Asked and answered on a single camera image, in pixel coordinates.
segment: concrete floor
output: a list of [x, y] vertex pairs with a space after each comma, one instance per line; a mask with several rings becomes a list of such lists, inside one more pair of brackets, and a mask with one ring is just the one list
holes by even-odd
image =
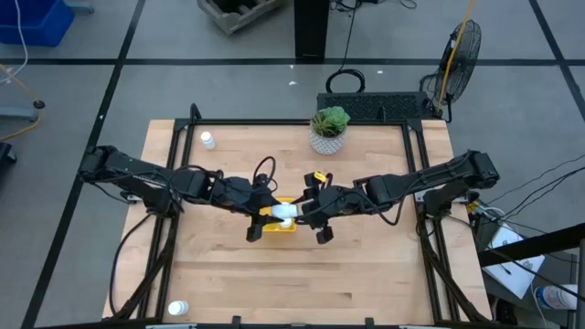
[[[440, 58], [446, 38], [461, 21], [466, 1], [417, 0], [416, 10], [398, 0], [357, 11], [350, 58]], [[566, 59], [585, 58], [580, 20], [585, 5], [538, 0]], [[31, 58], [116, 59], [137, 0], [94, 1], [95, 13], [76, 16], [56, 48], [31, 47]], [[481, 26], [483, 59], [555, 59], [527, 0], [478, 0], [473, 19]], [[328, 58], [341, 58], [351, 18], [332, 12]], [[192, 0], [146, 0], [128, 58], [293, 58], [293, 7], [230, 37]], [[20, 46], [0, 45], [2, 58], [21, 58]], [[101, 65], [29, 65], [20, 78], [47, 103], [43, 122], [15, 138], [19, 162], [0, 184], [0, 317], [17, 328], [37, 283], [69, 195], [83, 149], [101, 106], [113, 60]], [[434, 66], [351, 65], [367, 78], [367, 91], [412, 91]], [[307, 118], [337, 65], [124, 66], [113, 94], [100, 144], [139, 156], [148, 122], [186, 117], [196, 102], [204, 117]], [[571, 67], [585, 86], [585, 68]], [[341, 77], [334, 90], [352, 91]], [[14, 84], [0, 86], [2, 105], [29, 106]], [[558, 65], [480, 66], [454, 104], [449, 126], [456, 153], [488, 152], [502, 180], [483, 193], [490, 200], [585, 149], [585, 122]], [[14, 124], [0, 122], [2, 135]], [[510, 209], [528, 191], [583, 162], [568, 165], [495, 205]], [[517, 217], [546, 231], [583, 221], [583, 174], [575, 175]], [[126, 207], [84, 186], [69, 234], [37, 320], [37, 326], [98, 321], [112, 255]], [[535, 232], [522, 230], [534, 235]]]

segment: small white bottle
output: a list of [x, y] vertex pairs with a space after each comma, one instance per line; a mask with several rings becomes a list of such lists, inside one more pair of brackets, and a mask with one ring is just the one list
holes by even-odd
[[168, 313], [171, 315], [185, 315], [189, 312], [189, 304], [185, 301], [174, 301], [168, 304]]
[[205, 145], [208, 150], [213, 150], [216, 148], [216, 141], [213, 140], [210, 132], [202, 132], [201, 133], [201, 142]]
[[271, 210], [273, 217], [282, 219], [281, 228], [289, 228], [293, 224], [293, 218], [299, 216], [297, 205], [291, 205], [288, 202], [272, 206]]

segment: white pot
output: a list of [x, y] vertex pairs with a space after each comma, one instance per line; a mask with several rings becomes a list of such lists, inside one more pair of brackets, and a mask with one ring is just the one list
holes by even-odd
[[346, 142], [346, 131], [347, 127], [336, 137], [323, 137], [315, 131], [313, 120], [311, 120], [311, 134], [309, 135], [309, 140], [311, 141], [311, 146], [317, 153], [334, 154], [344, 146], [344, 143]]

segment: wooden tabletop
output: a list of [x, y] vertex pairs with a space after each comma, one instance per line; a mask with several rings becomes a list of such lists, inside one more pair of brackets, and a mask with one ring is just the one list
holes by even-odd
[[[173, 124], [151, 122], [143, 160], [165, 165]], [[431, 165], [452, 159], [445, 123], [423, 122], [423, 128]], [[217, 148], [209, 151], [195, 140], [191, 164], [251, 179], [258, 162], [272, 155], [279, 185], [275, 196], [300, 196], [303, 175], [315, 170], [333, 173], [334, 184], [342, 186], [370, 175], [408, 172], [399, 127], [350, 126], [346, 145], [333, 155], [313, 151], [308, 126], [198, 126], [195, 136], [203, 131], [211, 132]], [[420, 169], [414, 133], [411, 140]], [[167, 313], [166, 322], [230, 323], [240, 315], [245, 324], [363, 324], [366, 317], [374, 317], [376, 324], [432, 324], [412, 196], [396, 227], [376, 216], [332, 219], [335, 238], [325, 245], [317, 244], [308, 227], [265, 233], [249, 243], [249, 218], [213, 207], [184, 207], [166, 300], [187, 301], [189, 312]], [[463, 206], [454, 205], [452, 213], [466, 218]], [[394, 218], [396, 207], [386, 216]], [[124, 234], [143, 217], [142, 205], [130, 206]], [[480, 313], [491, 318], [470, 229], [450, 220], [442, 225], [453, 278]], [[122, 250], [115, 284], [118, 307], [144, 276], [153, 227], [152, 219]], [[442, 316], [448, 319], [444, 286], [438, 277], [437, 282]], [[157, 280], [151, 315], [158, 288]], [[109, 314], [106, 307], [104, 315]]]

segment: black fan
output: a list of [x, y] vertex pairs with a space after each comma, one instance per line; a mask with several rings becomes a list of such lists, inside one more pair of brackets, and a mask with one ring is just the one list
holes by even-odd
[[[424, 84], [427, 82], [427, 92], [431, 93], [432, 96], [426, 100], [426, 106], [432, 110], [432, 114], [436, 118], [442, 117], [442, 110], [438, 109], [436, 104], [439, 103], [441, 97], [441, 85], [445, 70], [447, 69], [447, 62], [451, 56], [453, 49], [455, 48], [455, 41], [457, 35], [461, 29], [460, 24], [455, 28], [449, 37], [449, 42], [442, 53], [441, 64], [439, 68], [433, 73], [424, 76], [420, 80], [420, 91], [423, 91]], [[451, 122], [451, 104], [459, 99], [467, 82], [472, 77], [473, 68], [475, 68], [475, 62], [477, 61], [477, 55], [479, 54], [479, 47], [482, 43], [482, 30], [477, 23], [473, 20], [468, 20], [465, 24], [465, 30], [461, 36], [459, 47], [455, 50], [455, 55], [449, 68], [447, 75], [447, 85], [445, 86], [445, 95], [441, 102], [441, 105], [447, 105], [449, 110], [449, 120]], [[432, 81], [435, 80], [434, 89], [431, 89]]]

